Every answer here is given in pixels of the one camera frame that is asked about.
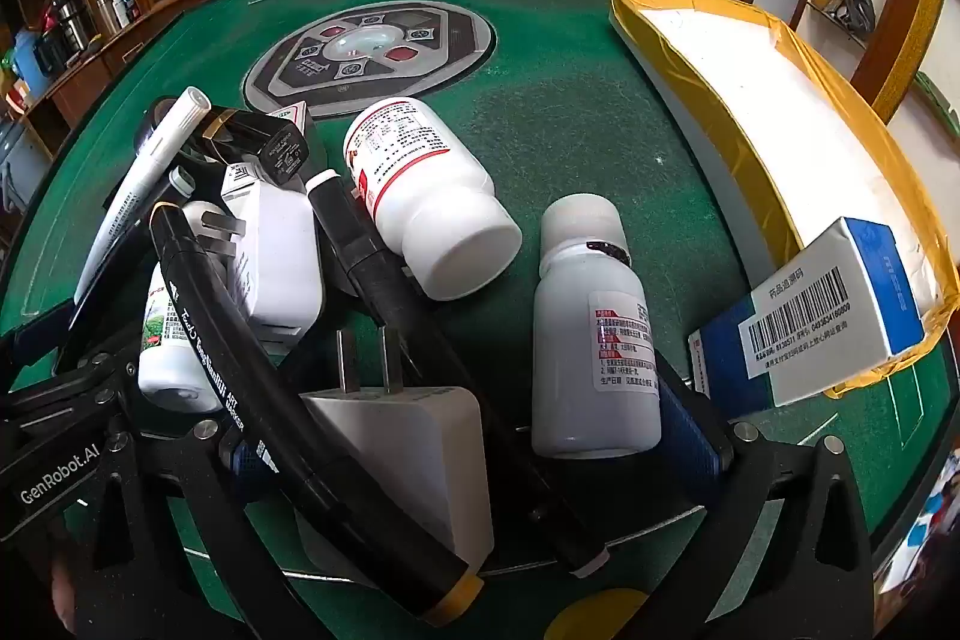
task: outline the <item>green table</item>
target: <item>green table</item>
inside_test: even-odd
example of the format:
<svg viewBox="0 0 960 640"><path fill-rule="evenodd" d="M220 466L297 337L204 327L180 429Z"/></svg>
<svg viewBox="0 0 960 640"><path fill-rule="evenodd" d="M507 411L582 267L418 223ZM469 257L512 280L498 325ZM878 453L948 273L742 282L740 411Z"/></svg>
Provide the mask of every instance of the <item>green table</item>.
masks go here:
<svg viewBox="0 0 960 640"><path fill-rule="evenodd" d="M112 88L61 161L16 257L0 330L72 295L103 215L104 196L130 165L133 131L153 98L192 84L214 103L242 106L244 74L275 40L311 20L375 1L394 0L214 0L177 20ZM435 1L466 6L496 30L496 51L482 68L424 99L485 165L524 232L520 255L501 278L478 295L443 308L443 322L464 360L512 423L529 422L539 217L560 196L592 191L618 205L647 292L656 345L688 376L686 336L743 295L747 284L712 195L669 111L608 24L610 0ZM349 118L330 119L309 132L313 148L323 145L341 172L339 150L347 124ZM131 317L138 319L139 311ZM351 325L358 330L361 346L373 336L370 321L359 316L325 317L331 328ZM366 382L375 383L376 363L361 359ZM47 376L50 366L50 360L42 360L22 374L19 386ZM955 381L938 349L914 369L840 401L818 397L753 420L767 437L784 441L842 437L873 530L922 464L952 408L954 392ZM630 506L608 513L593 497L573 498L608 539L624 530L634 533L617 546L608 566L586 581L575 581L557 567L491 576L467 615L440 634L541 637L553 616L579 597L611 586L651 590L695 530L699 514L690 511L656 528L637 528L631 523L631 506L648 501L650 486L636 485L632 463L618 461L622 463L598 467L608 471L595 474L616 480L613 495L627 496ZM185 507L177 501L173 506L200 582L214 605L235 614L203 557ZM376 592L319 579L299 547L283 501L261 501L248 514L277 561L293 573L301 594L338 637L435 634ZM608 523L608 516L616 517ZM776 509L765 514L764 533L775 517ZM722 608L742 598L765 546L764 533L744 557Z"/></svg>

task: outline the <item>cabinet handle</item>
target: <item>cabinet handle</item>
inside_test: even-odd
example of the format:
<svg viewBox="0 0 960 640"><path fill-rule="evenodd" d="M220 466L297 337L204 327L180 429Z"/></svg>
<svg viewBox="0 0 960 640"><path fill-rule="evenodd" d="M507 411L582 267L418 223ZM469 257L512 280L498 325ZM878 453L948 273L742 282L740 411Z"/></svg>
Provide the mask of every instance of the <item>cabinet handle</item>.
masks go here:
<svg viewBox="0 0 960 640"><path fill-rule="evenodd" d="M141 49L143 49L143 42L140 42L140 43L138 43L138 44L135 44L133 47L131 47L130 49L128 49L128 50L123 54L123 62L124 62L125 64L130 63L131 58L133 58L138 52L140 52Z"/></svg>

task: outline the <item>red button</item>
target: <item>red button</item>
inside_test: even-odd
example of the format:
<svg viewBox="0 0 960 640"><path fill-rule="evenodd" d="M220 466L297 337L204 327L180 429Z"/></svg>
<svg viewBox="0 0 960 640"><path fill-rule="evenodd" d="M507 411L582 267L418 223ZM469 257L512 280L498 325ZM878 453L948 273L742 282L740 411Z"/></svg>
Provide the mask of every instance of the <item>red button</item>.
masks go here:
<svg viewBox="0 0 960 640"><path fill-rule="evenodd" d="M394 47L387 53L387 57L392 61L409 61L416 55L416 49L411 47Z"/></svg>

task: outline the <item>charger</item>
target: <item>charger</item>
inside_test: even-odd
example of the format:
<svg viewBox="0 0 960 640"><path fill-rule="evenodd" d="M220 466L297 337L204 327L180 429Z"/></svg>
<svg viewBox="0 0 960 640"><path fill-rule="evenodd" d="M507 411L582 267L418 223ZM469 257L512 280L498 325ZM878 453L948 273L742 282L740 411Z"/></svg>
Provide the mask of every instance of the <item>charger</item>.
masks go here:
<svg viewBox="0 0 960 640"><path fill-rule="evenodd" d="M480 405L458 386L405 389L393 330L380 330L383 387L360 386L353 353L352 334L337 332L341 387L301 399L387 496L475 574L493 550ZM315 565L357 579L311 525L299 531Z"/></svg>
<svg viewBox="0 0 960 640"><path fill-rule="evenodd" d="M246 224L227 270L227 288L257 338L280 352L296 343L323 309L323 275L306 195L267 180L253 162L230 164L224 204Z"/></svg>

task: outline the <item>pill bottle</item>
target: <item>pill bottle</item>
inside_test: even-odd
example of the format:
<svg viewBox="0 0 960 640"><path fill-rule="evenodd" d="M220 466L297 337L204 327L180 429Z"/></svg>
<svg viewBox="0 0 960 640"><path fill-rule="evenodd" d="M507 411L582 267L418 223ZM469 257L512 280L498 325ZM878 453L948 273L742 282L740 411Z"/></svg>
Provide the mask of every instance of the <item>pill bottle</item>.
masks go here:
<svg viewBox="0 0 960 640"><path fill-rule="evenodd" d="M520 250L490 175L424 102L368 107L347 129L344 161L383 241L431 299L480 289Z"/></svg>
<svg viewBox="0 0 960 640"><path fill-rule="evenodd" d="M200 224L200 216L205 212L224 213L208 201L191 201L184 206L184 215L193 233L229 242L228 232ZM213 254L208 255L221 280L226 279L223 261ZM150 277L136 380L143 395L157 407L166 410L176 413L213 413L221 408L220 399L210 386L203 365L176 316L159 263Z"/></svg>
<svg viewBox="0 0 960 640"><path fill-rule="evenodd" d="M541 220L533 448L549 458L640 453L661 437L650 319L616 207L573 194Z"/></svg>

